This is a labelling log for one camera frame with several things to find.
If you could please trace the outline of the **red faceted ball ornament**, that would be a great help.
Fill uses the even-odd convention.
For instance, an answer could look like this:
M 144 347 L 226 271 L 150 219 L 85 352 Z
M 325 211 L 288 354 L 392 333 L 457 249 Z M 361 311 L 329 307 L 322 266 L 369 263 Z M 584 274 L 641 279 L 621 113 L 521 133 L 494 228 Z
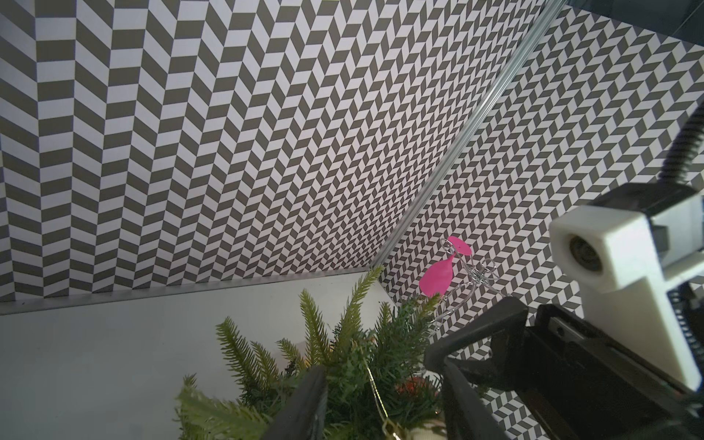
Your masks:
M 427 391 L 433 392 L 434 386 L 429 379 L 422 376 L 412 376 L 396 387 L 399 396 L 411 398 L 421 395 Z

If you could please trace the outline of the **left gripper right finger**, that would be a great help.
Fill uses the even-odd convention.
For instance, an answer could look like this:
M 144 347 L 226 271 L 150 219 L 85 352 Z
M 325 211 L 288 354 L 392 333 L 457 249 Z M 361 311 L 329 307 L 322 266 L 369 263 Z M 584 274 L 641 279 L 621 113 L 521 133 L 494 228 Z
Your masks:
M 508 440 L 459 368 L 449 359 L 442 368 L 442 404 L 449 440 Z

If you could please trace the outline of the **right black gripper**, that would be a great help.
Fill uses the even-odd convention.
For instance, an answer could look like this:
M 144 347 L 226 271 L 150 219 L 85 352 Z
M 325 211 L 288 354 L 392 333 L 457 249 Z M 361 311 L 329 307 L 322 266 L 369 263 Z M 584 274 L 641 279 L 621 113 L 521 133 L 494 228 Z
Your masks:
M 703 399 L 561 306 L 497 302 L 425 350 L 423 365 L 498 380 L 553 439 L 700 439 Z M 491 356 L 452 359 L 485 338 Z

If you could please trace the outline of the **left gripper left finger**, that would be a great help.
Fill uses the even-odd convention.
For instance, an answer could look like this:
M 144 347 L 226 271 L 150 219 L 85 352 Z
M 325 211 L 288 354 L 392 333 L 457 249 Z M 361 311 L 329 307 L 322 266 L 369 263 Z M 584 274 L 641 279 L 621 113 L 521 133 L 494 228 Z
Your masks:
M 260 439 L 324 439 L 327 396 L 326 368 L 312 367 Z

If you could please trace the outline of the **silver shiny ball ornament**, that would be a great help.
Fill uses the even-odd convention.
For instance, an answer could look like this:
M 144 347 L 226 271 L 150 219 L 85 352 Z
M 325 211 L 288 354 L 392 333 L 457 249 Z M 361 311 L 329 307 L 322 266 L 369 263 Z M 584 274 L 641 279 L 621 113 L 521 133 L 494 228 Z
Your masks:
M 431 420 L 407 429 L 387 419 L 382 432 L 385 439 L 392 440 L 447 440 L 447 427 L 441 420 Z

